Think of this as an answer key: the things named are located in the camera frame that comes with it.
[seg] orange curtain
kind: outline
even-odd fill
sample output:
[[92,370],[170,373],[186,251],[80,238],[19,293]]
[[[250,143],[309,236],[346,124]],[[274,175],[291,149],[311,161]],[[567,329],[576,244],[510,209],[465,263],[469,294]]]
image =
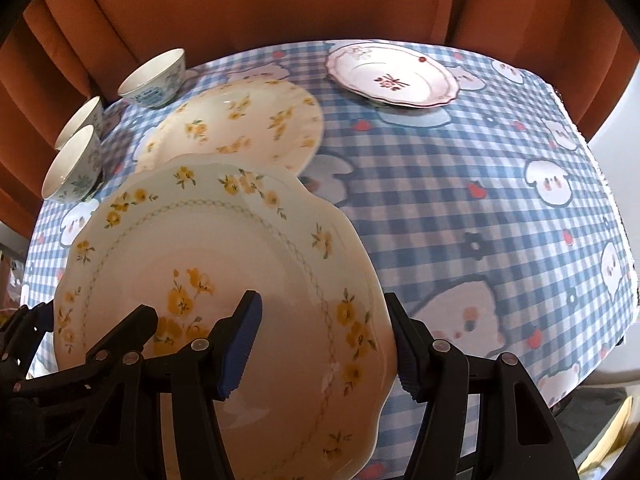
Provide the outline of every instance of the orange curtain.
[[0,48],[0,220],[30,235],[58,131],[92,94],[117,99],[141,62],[339,38],[450,44],[531,70],[587,138],[638,63],[603,0],[33,0]]

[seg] yellow flower pattern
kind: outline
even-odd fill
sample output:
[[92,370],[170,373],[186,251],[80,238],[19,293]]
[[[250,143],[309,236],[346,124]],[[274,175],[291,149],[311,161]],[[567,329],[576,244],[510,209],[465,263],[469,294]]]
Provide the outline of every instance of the yellow flower pattern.
[[269,117],[271,119],[271,124],[267,128],[271,130],[275,128],[276,132],[273,134],[273,140],[280,140],[280,137],[284,135],[285,130],[287,129],[287,121],[293,117],[293,106],[290,106],[286,110],[281,110],[274,116]]
[[[81,292],[81,286],[75,288],[70,292],[65,292],[64,303],[75,303],[76,298],[80,296]],[[71,323],[71,313],[73,312],[73,310],[74,308],[72,306],[68,308],[59,307],[58,311],[56,312],[56,328],[58,330],[58,335],[62,338],[62,346],[64,349],[66,349],[66,352],[68,354],[71,354],[71,351],[74,347],[73,343],[76,340],[76,334],[74,333],[73,329],[68,326],[69,323]]]
[[338,323],[346,326],[353,321],[353,300],[355,296],[349,296],[349,291],[344,289],[344,299],[338,304]]
[[351,363],[345,365],[342,371],[342,378],[344,380],[344,390],[342,394],[347,396],[353,391],[362,378],[360,366]]
[[238,120],[240,117],[244,117],[245,110],[251,105],[251,95],[245,95],[240,102],[231,101],[229,103],[229,115],[228,118],[232,121]]
[[76,254],[76,260],[78,262],[82,262],[83,265],[91,261],[91,258],[89,258],[89,253],[95,252],[95,248],[91,247],[88,240],[82,240],[80,243],[76,244],[76,250],[78,250],[78,254]]
[[201,292],[213,294],[214,287],[206,274],[201,274],[198,269],[187,269],[189,284],[196,289],[196,296]]
[[205,292],[213,295],[216,289],[206,273],[200,272],[197,267],[187,269],[185,277],[187,280],[179,283],[180,271],[174,269],[174,286],[167,293],[169,315],[158,320],[158,329],[153,338],[155,356],[172,354],[194,339],[207,337],[211,330],[203,324],[200,316],[191,322],[188,322],[188,317],[196,308],[196,298]]
[[251,171],[240,170],[240,186],[242,190],[247,194],[253,194],[256,191],[262,190],[262,175],[256,175]]
[[194,186],[196,185],[194,176],[193,170],[190,170],[186,166],[181,166],[180,169],[174,173],[174,177],[178,181],[176,184],[182,186],[182,189],[184,189],[184,184],[187,182],[191,182]]
[[122,216],[120,215],[120,213],[126,213],[129,210],[129,206],[139,205],[143,202],[146,202],[147,200],[153,202],[157,199],[158,195],[149,193],[147,190],[142,188],[138,188],[137,190],[135,190],[133,195],[131,195],[128,191],[125,191],[123,194],[118,195],[110,205],[113,211],[109,211],[107,213],[107,223],[105,224],[104,228],[108,229],[109,227],[115,227],[116,225],[120,224],[120,221],[122,220]]
[[343,453],[343,448],[346,442],[351,440],[350,434],[342,434],[342,431],[338,433],[330,433],[326,445],[322,448],[322,455],[328,462],[334,462],[337,458],[340,458]]
[[229,193],[229,195],[236,195],[240,190],[238,180],[234,176],[225,175],[224,180],[219,178],[218,182],[225,187],[225,191]]
[[190,124],[185,124],[184,129],[187,133],[187,137],[190,139],[198,140],[201,144],[207,142],[209,137],[205,135],[207,131],[207,125],[200,119],[191,121]]
[[225,175],[224,178],[219,178],[218,182],[222,184],[225,191],[229,195],[236,195],[241,190],[247,194],[260,195],[265,205],[270,209],[275,209],[277,215],[283,220],[287,219],[287,215],[284,213],[284,208],[280,206],[280,197],[275,191],[263,190],[262,180],[263,175],[252,173],[251,171],[245,171],[238,168],[240,172],[239,177],[235,175]]
[[111,204],[111,208],[115,211],[125,212],[129,209],[129,203],[129,193],[125,191],[123,194],[116,197],[116,200]]
[[300,142],[300,148],[312,148],[316,145],[316,140],[313,137],[305,136]]
[[344,380],[343,394],[346,396],[350,394],[356,387],[360,379],[362,378],[362,369],[355,362],[358,359],[363,358],[369,350],[377,351],[375,339],[371,335],[370,321],[371,313],[366,312],[364,315],[364,322],[356,320],[356,304],[361,304],[356,300],[354,294],[350,294],[347,288],[344,288],[342,294],[342,301],[337,304],[336,308],[336,320],[338,324],[348,327],[349,331],[345,335],[347,345],[353,351],[353,363],[345,365],[342,371],[342,378]]
[[311,233],[311,237],[314,240],[311,246],[317,248],[322,253],[322,258],[326,260],[334,250],[331,231],[323,229],[321,225],[316,223],[316,232]]
[[227,145],[227,146],[219,146],[216,148],[216,151],[218,153],[221,153],[222,155],[229,155],[231,153],[237,153],[240,150],[242,150],[243,148],[250,148],[252,144],[252,140],[245,138],[244,135],[238,137],[236,140],[234,140],[234,142],[232,142],[231,144]]

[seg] blue checkered tablecloth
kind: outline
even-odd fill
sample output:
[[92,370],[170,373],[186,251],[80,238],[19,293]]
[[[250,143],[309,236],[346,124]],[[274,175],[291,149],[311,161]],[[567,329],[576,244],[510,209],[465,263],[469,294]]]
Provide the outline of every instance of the blue checkered tablecloth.
[[[539,77],[453,48],[399,43],[451,69],[461,86],[453,102],[376,107],[328,78],[327,53],[345,43],[235,54],[190,70],[162,109],[111,105],[95,199],[124,182],[145,132],[187,99],[228,80],[286,78],[324,111],[324,140],[301,180],[351,219],[383,288],[463,351],[514,352],[557,402],[619,341],[638,304],[620,216],[587,145]],[[79,216],[70,205],[42,207],[24,277],[29,306],[53,298]],[[47,334],[32,371],[55,370]],[[404,471],[423,411],[396,384],[362,479]],[[477,422],[471,397],[464,453]]]

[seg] floral plate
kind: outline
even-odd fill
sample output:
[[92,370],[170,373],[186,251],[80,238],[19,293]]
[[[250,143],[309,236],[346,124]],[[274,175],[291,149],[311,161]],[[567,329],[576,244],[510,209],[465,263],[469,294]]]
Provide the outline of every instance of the floral plate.
[[356,43],[326,59],[345,88],[384,104],[430,108],[455,99],[460,86],[449,70],[424,54],[386,43]]
[[130,177],[70,250],[54,298],[58,366],[84,363],[139,304],[159,316],[143,354],[175,352],[247,289],[262,295],[262,324],[239,388],[215,403],[236,478],[351,479],[375,446],[394,336],[353,226],[284,168],[182,155]]
[[147,140],[136,173],[185,153],[237,153],[300,174],[322,141],[322,109],[302,87],[254,78],[207,90],[176,108]]

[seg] screw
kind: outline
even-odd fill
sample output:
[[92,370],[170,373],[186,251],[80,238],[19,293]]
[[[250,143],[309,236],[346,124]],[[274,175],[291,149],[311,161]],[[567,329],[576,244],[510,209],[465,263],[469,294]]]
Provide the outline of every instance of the screw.
[[105,349],[102,349],[95,355],[95,360],[104,361],[107,357],[109,357],[109,352]]
[[138,359],[140,359],[138,352],[127,352],[124,354],[122,362],[126,365],[133,365],[138,362]]
[[196,352],[202,352],[207,348],[209,348],[208,339],[204,339],[203,337],[201,337],[199,339],[194,339],[193,341],[191,341],[191,349],[195,350]]
[[502,354],[502,362],[509,366],[515,366],[518,364],[518,358],[511,352],[505,352]]
[[444,341],[444,339],[436,339],[436,341],[433,342],[433,349],[446,354],[451,350],[451,345],[448,341]]

